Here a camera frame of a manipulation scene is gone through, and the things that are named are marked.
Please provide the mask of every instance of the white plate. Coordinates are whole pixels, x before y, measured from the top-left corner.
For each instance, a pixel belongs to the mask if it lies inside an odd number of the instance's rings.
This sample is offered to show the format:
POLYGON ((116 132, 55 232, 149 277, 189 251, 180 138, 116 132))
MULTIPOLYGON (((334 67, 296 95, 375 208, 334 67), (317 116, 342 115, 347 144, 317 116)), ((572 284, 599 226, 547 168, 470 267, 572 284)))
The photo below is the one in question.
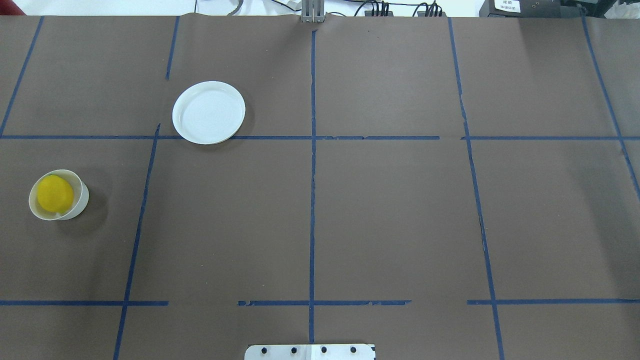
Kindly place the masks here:
POLYGON ((233 86, 205 81, 185 90, 173 105, 173 126, 190 142, 223 142, 244 120, 244 99, 233 86))

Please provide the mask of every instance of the white label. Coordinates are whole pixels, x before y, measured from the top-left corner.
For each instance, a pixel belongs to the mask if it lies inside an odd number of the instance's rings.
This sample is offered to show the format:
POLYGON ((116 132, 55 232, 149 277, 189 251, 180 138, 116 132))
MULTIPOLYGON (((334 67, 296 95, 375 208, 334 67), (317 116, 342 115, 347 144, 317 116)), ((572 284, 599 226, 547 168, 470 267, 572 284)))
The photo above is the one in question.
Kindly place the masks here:
POLYGON ((502 10, 503 12, 519 13, 520 1, 519 0, 495 0, 495 9, 502 10))

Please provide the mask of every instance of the gray metal bracket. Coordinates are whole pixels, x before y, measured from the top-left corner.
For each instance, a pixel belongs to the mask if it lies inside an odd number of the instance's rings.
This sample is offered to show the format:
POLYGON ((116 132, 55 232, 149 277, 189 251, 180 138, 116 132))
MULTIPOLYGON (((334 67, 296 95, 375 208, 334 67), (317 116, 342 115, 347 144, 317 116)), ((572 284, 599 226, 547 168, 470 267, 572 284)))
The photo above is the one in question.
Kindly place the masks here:
POLYGON ((302 0, 302 22, 324 22, 324 0, 302 0))

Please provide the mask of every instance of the metal plate with holes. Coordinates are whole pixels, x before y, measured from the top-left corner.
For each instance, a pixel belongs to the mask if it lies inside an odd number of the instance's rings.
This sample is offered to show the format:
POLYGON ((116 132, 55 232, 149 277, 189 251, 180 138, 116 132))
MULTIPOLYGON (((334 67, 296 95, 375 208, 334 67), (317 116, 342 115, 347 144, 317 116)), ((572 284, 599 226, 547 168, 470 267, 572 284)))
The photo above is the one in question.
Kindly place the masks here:
POLYGON ((375 360, 376 346, 369 344, 252 345, 244 360, 375 360))

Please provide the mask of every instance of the yellow ball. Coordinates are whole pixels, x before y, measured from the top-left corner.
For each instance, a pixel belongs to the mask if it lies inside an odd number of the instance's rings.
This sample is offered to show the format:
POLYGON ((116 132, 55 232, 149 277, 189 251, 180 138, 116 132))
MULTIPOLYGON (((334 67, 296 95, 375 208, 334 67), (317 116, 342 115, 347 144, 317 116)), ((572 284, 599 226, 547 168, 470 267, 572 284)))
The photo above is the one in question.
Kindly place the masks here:
POLYGON ((52 213, 66 213, 73 205, 74 190, 57 175, 49 175, 38 183, 38 203, 52 213))

